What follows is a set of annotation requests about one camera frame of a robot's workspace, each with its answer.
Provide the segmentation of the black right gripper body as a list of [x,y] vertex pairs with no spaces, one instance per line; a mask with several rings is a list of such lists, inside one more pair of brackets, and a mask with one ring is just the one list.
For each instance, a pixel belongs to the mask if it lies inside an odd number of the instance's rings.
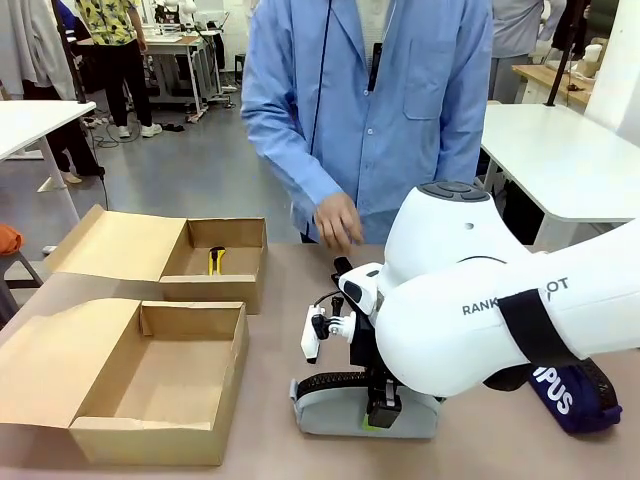
[[382,360],[376,343],[375,329],[368,316],[359,310],[356,310],[355,314],[355,329],[350,343],[350,363],[352,366],[364,368],[374,399],[396,401],[397,387],[400,383]]

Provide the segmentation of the person's right hand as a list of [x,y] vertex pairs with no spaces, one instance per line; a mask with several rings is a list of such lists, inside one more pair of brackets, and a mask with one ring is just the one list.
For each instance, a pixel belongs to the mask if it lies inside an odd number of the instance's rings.
[[326,197],[314,213],[321,241],[337,254],[348,254],[364,242],[363,227],[352,199],[345,193]]

